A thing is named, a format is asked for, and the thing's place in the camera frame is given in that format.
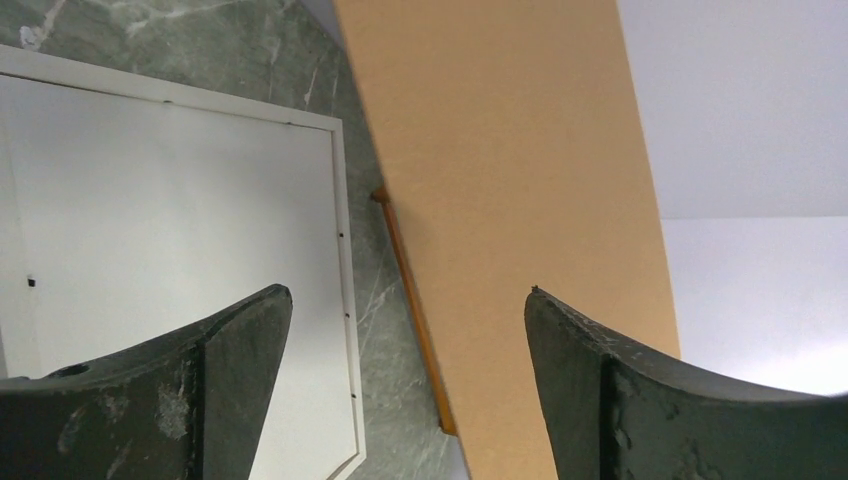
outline white cabinet door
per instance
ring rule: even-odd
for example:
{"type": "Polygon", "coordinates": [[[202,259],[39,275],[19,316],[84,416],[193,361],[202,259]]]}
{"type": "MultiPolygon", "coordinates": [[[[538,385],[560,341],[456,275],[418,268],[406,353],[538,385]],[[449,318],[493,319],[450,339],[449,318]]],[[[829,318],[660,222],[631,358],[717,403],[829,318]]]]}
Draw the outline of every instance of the white cabinet door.
{"type": "Polygon", "coordinates": [[[4,345],[27,331],[37,344],[9,375],[112,353],[280,283],[294,313],[251,478],[325,479],[353,457],[331,134],[3,76],[0,92],[0,167],[36,280],[31,318],[0,318],[4,345]]]}

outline black hole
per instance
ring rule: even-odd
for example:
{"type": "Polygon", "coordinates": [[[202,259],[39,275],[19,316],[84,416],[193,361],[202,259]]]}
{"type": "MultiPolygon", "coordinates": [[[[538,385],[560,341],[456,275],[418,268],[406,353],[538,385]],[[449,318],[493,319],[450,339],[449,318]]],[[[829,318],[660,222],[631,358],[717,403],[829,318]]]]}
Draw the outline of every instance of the black hole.
{"type": "Polygon", "coordinates": [[[70,367],[65,367],[59,371],[56,371],[50,376],[53,378],[73,377],[74,375],[79,375],[80,373],[85,373],[87,371],[88,365],[78,363],[76,365],[71,365],[70,367]]]}

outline wooden stick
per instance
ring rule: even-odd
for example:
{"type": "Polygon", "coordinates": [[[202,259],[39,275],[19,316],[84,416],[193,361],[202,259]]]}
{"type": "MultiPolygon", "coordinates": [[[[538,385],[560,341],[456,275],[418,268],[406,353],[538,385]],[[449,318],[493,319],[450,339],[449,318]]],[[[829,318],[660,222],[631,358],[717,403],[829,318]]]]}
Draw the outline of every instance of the wooden stick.
{"type": "Polygon", "coordinates": [[[436,355],[433,352],[430,331],[424,319],[424,310],[421,308],[421,299],[418,298],[418,292],[415,289],[415,278],[412,276],[412,268],[409,266],[409,260],[406,258],[406,249],[403,246],[403,237],[400,234],[395,209],[392,207],[385,186],[378,188],[371,194],[371,198],[380,204],[383,208],[383,216],[386,217],[389,237],[392,240],[392,248],[395,251],[395,257],[397,257],[400,276],[403,280],[403,288],[406,291],[409,309],[412,312],[412,321],[415,324],[415,332],[418,335],[421,356],[424,357],[424,366],[427,368],[427,375],[430,377],[430,385],[433,388],[433,397],[436,400],[436,408],[439,411],[439,426],[448,435],[456,436],[456,423],[453,421],[453,415],[451,415],[450,406],[448,405],[448,394],[445,391],[444,383],[442,383],[438,363],[436,363],[436,355]]]}

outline worn black plastic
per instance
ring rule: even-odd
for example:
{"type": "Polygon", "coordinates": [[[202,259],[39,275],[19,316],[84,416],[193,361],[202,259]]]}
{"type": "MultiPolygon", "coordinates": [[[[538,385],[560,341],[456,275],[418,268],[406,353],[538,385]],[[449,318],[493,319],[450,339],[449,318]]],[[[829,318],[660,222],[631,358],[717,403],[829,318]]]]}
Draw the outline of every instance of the worn black plastic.
{"type": "Polygon", "coordinates": [[[560,479],[848,479],[848,397],[694,367],[538,288],[525,323],[560,479]]]}
{"type": "Polygon", "coordinates": [[[247,480],[291,310],[273,285],[127,350],[0,381],[0,479],[247,480]]]}

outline gray wall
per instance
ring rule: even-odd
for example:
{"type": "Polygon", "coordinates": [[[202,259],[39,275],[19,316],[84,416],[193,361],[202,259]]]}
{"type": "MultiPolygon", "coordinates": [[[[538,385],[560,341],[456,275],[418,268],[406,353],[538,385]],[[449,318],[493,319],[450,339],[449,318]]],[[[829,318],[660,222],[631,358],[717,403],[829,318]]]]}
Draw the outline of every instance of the gray wall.
{"type": "Polygon", "coordinates": [[[344,52],[286,0],[0,0],[0,43],[344,121],[368,459],[356,479],[446,478],[447,437],[379,208],[344,52]]]}

